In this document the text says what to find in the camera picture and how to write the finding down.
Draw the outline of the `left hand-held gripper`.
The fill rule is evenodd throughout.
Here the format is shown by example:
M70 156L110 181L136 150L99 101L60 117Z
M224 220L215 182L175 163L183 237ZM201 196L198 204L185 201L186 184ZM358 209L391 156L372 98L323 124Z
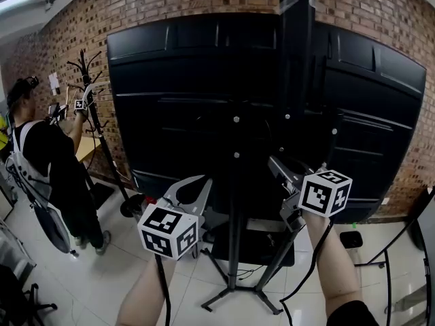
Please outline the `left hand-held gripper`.
M172 184L156 204L143 202L137 224L143 248L178 260L200 240L200 228L213 180L206 175Z

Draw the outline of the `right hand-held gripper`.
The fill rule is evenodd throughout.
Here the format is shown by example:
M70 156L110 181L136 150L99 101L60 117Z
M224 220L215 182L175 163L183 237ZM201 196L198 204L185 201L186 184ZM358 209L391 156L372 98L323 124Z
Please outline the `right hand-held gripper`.
M279 212L288 227L303 211L329 218L346 207L353 179L335 170L311 174L305 163L290 157L270 156L268 167L290 193Z

